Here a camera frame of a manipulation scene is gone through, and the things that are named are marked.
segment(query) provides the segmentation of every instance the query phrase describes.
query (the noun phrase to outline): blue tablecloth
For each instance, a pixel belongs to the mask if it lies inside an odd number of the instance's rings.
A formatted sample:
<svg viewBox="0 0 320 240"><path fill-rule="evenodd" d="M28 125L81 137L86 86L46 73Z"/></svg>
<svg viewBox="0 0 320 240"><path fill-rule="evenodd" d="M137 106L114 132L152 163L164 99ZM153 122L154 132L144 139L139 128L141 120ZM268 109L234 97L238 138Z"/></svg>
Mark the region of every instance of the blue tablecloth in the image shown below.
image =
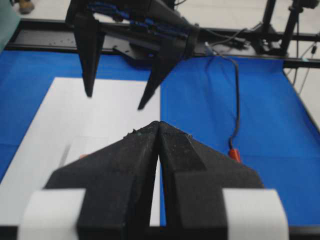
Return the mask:
<svg viewBox="0 0 320 240"><path fill-rule="evenodd" d="M234 58L240 69L243 162L276 188L290 225L320 224L320 134L283 75L281 60ZM233 66L216 57L181 62L161 86L161 119L228 152L235 125ZM101 56L97 78L148 79L146 68ZM81 77L76 54L4 51L0 55L0 180L54 77ZM162 208L161 223L165 223Z"/></svg>

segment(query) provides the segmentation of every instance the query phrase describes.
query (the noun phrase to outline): gray floor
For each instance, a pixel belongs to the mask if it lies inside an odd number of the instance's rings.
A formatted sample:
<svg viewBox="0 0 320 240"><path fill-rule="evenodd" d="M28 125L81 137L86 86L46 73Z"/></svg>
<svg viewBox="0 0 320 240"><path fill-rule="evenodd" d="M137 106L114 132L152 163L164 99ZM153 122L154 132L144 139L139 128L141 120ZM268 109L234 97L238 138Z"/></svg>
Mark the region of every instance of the gray floor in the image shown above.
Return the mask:
<svg viewBox="0 0 320 240"><path fill-rule="evenodd" d="M35 4L35 10L24 15L24 18L32 19L53 19L64 20L70 0L32 0ZM214 28L252 28L263 17L267 0L187 0L178 7L178 10L190 22L198 23L201 27ZM278 0L272 25L277 31L284 31L289 16L288 7L292 0ZM101 20L109 22L107 17ZM305 9L300 17L300 32L318 33L320 31L320 6L314 10ZM300 53L310 45L310 42L300 43ZM292 42L289 48L289 55L295 57L296 43ZM320 50L314 56L320 59ZM306 73L306 69L300 69L297 75L296 90L299 92L301 84ZM294 72L289 74L293 79ZM301 98L311 115L320 126L320 70L311 69L309 77L301 93Z"/></svg>

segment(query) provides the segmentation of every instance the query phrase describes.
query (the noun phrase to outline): red plug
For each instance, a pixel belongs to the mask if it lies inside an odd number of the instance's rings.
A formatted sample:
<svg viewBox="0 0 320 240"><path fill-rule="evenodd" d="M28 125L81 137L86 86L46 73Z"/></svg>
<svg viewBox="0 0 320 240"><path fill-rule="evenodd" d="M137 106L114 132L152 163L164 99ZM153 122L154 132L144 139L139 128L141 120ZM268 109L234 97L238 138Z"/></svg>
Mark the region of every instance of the red plug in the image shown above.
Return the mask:
<svg viewBox="0 0 320 240"><path fill-rule="evenodd" d="M240 157L240 153L238 149L232 148L229 151L229 157L232 158L233 160L235 160L237 163L241 164L241 157Z"/></svg>

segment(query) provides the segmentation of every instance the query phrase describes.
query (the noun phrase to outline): shoe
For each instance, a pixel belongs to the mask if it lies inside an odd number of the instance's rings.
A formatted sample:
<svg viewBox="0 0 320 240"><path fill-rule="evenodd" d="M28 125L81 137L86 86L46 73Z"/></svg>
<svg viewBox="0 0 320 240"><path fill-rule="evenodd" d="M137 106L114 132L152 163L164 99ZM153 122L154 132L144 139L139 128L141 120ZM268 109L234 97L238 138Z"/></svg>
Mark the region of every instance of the shoe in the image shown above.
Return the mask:
<svg viewBox="0 0 320 240"><path fill-rule="evenodd" d="M29 14L35 9L35 5L31 2L31 0L19 0L19 11L21 14Z"/></svg>

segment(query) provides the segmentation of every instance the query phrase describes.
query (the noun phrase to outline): black cable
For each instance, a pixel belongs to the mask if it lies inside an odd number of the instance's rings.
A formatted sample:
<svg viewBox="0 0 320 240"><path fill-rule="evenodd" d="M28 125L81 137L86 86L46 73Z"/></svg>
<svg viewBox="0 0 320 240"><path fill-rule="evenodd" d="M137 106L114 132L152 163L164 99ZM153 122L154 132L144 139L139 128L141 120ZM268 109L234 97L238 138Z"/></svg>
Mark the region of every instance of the black cable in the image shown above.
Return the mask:
<svg viewBox="0 0 320 240"><path fill-rule="evenodd" d="M175 6L179 6L180 4L183 4L184 2L186 2L187 0L182 0L182 1L180 1L180 2L178 2L178 3L175 3L174 5Z"/></svg>
<svg viewBox="0 0 320 240"><path fill-rule="evenodd" d="M244 28L244 29L241 29L240 31L236 32L234 35L228 37L228 39L226 40L223 40L223 41L217 41L217 42L214 42L210 45L207 45L206 43L206 47L210 47L210 51L212 52L212 48L216 45L219 45L219 44L225 44L229 41L232 41L234 38L236 38L240 33L242 33L243 31L247 30L247 28ZM234 74L235 74L235 98L236 98L236 118L235 118L235 128L233 130L233 133L232 135L229 137L228 139L228 145L229 145L229 149L233 149L234 146L233 146L233 139L237 136L238 134L238 131L239 131L239 127L240 127L240 88L239 88L239 65L238 63L233 60L232 58L228 58L228 57L225 57L224 55L222 55L220 52L214 50L214 52L219 55L220 57L222 57L223 59L231 62L234 66ZM214 60L214 57L212 57L206 64L205 66L205 72L208 73L208 69L209 69L209 66L210 64L212 63L212 61Z"/></svg>
<svg viewBox="0 0 320 240"><path fill-rule="evenodd" d="M297 16L297 21L296 21L296 35L297 35L297 40L296 40L296 58L299 58L299 17L300 14L298 13L298 16ZM293 86L296 85L296 81L297 81L297 75L298 75L298 68L295 69L295 72L294 72L294 79L293 79Z"/></svg>
<svg viewBox="0 0 320 240"><path fill-rule="evenodd" d="M240 89L239 89L239 65L238 63L228 57L223 56L221 53L219 53L218 51L215 51L217 55L219 55L220 57L222 57L223 59L231 62L234 66L234 74L235 74L235 96L236 96L236 118L235 118L235 128L233 130L232 135L229 137L228 139L228 145L229 145L229 149L233 149L233 139L237 136L238 131L239 131L239 127L240 127ZM210 64L212 63L212 61L215 59L215 57L212 57L206 64L205 66L205 72L207 74L207 77L209 79L209 74L208 74L208 69Z"/></svg>
<svg viewBox="0 0 320 240"><path fill-rule="evenodd" d="M236 32L234 35L228 37L226 40L216 41L214 43L211 43L210 46L213 48L214 46L219 45L219 44L226 44L226 43L232 41L233 39L235 39L239 34L241 34L242 32L244 32L246 30L247 30L247 28L241 29L240 31Z"/></svg>
<svg viewBox="0 0 320 240"><path fill-rule="evenodd" d="M317 42L315 41L314 43L312 43L304 52L303 54L300 56L300 59L302 59L307 53L308 51L314 46L316 45ZM291 68L286 74L289 75L292 72L293 68Z"/></svg>
<svg viewBox="0 0 320 240"><path fill-rule="evenodd" d="M311 51L311 59L314 58L314 56L316 54L316 51L317 51L317 45L314 45L313 48L312 48L312 51ZM307 81L307 77L309 75L309 72L310 72L310 67L308 68L308 70L305 73L305 76L304 76L304 79L303 79L303 82L302 82L302 85L301 85L301 88L300 88L300 91L299 91L299 95L302 93L302 90L304 89L304 86L305 86L305 83Z"/></svg>
<svg viewBox="0 0 320 240"><path fill-rule="evenodd" d="M207 29L207 28L203 28L203 30L205 30L205 31L207 31L208 33L210 33L210 34L212 34L212 35L214 35L214 36L216 36L216 37L219 37L219 38L228 39L228 38L230 37L230 36L227 36L227 35L222 35L222 34L220 34L220 33L217 33L217 32L215 32L215 31L212 31L212 30Z"/></svg>

